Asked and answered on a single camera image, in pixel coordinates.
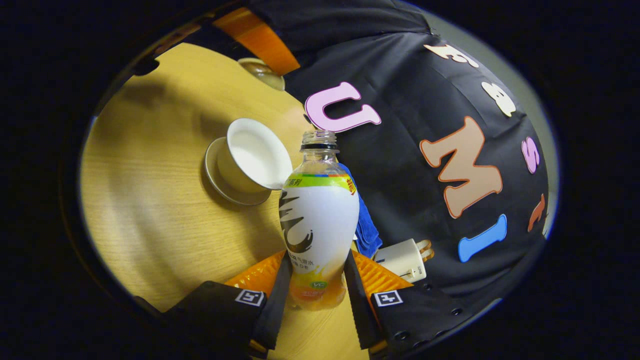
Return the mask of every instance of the orange padding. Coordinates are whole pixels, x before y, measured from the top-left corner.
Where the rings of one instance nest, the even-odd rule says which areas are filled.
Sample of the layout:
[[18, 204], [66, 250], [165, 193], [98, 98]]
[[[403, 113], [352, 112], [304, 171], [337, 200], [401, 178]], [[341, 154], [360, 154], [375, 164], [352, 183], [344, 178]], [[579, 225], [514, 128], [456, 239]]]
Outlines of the orange padding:
[[285, 250], [279, 251], [261, 262], [251, 266], [245, 271], [225, 282], [225, 285], [236, 288], [263, 291], [267, 298], [271, 296], [271, 290], [276, 283], [276, 276], [280, 269], [280, 263], [285, 255]]
[[[384, 266], [367, 258], [361, 253], [353, 250], [351, 252], [353, 253], [353, 259], [355, 260], [358, 273], [360, 274], [362, 287], [364, 288], [364, 292], [367, 294], [367, 301], [369, 301], [369, 306], [371, 306], [372, 310], [373, 305], [371, 304], [371, 295], [373, 295], [373, 293], [382, 293], [384, 291], [399, 290], [413, 286], [412, 283], [392, 273]], [[375, 310], [373, 311], [373, 315], [375, 316], [376, 321], [378, 321], [378, 324], [380, 324]]]
[[278, 75], [300, 68], [300, 64], [280, 37], [247, 8], [234, 10], [213, 22], [259, 57]]

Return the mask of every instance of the orange letter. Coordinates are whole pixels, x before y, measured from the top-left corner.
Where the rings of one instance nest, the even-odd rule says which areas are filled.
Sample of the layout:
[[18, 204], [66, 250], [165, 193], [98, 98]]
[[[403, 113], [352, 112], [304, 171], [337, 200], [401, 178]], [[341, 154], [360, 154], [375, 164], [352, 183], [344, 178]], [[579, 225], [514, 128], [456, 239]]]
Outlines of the orange letter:
[[542, 212], [544, 210], [545, 210], [545, 194], [542, 194], [542, 196], [540, 197], [540, 202], [533, 209], [533, 212], [531, 213], [531, 218], [529, 218], [529, 227], [527, 228], [528, 233], [530, 233], [531, 230], [533, 230], [533, 224], [536, 221], [540, 221], [540, 219], [542, 218]]
[[431, 167], [439, 167], [442, 158], [454, 153], [442, 169], [438, 180], [442, 182], [466, 181], [444, 190], [444, 200], [453, 218], [459, 218], [462, 211], [491, 193], [502, 191], [500, 170], [493, 166], [475, 165], [484, 144], [484, 134], [475, 120], [465, 117], [465, 125], [455, 133], [436, 142], [420, 142], [422, 155]]

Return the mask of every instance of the orange liquid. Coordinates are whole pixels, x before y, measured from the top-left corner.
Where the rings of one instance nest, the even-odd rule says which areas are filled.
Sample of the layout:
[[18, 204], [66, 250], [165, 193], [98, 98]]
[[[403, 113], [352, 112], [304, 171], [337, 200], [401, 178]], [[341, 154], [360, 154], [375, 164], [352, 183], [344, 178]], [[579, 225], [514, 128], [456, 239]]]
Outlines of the orange liquid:
[[289, 296], [293, 304], [311, 311], [331, 309], [340, 305], [346, 290], [342, 272], [329, 279], [325, 289], [313, 289], [306, 284], [301, 284], [296, 279], [296, 274], [292, 276], [289, 284]]

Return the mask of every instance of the bottle label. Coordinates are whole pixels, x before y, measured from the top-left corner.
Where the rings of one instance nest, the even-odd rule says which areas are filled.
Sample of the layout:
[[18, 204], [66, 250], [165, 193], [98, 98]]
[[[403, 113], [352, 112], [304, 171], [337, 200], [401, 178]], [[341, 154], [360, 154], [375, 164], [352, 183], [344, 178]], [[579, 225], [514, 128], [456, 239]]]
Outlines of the bottle label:
[[347, 190], [351, 196], [356, 193], [356, 186], [348, 174], [293, 174], [284, 184], [286, 188], [308, 186], [338, 186]]
[[285, 183], [280, 225], [299, 296], [320, 296], [339, 279], [358, 223], [356, 194], [347, 174], [293, 174]]

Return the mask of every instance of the wooden table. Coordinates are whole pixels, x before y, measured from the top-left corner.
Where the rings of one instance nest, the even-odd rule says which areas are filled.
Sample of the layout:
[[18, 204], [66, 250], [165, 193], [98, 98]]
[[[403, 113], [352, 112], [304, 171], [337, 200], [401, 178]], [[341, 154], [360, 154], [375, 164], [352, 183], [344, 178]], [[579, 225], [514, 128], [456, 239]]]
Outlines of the wooden table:
[[[293, 167], [304, 107], [236, 61], [181, 44], [133, 77], [104, 108], [81, 165], [86, 224], [104, 264], [132, 295], [166, 311], [206, 280], [224, 282], [284, 249], [279, 192], [263, 204], [225, 200], [204, 174], [204, 154], [228, 125], [248, 117], [269, 126]], [[270, 359], [367, 359], [349, 297], [335, 309], [286, 309]]]

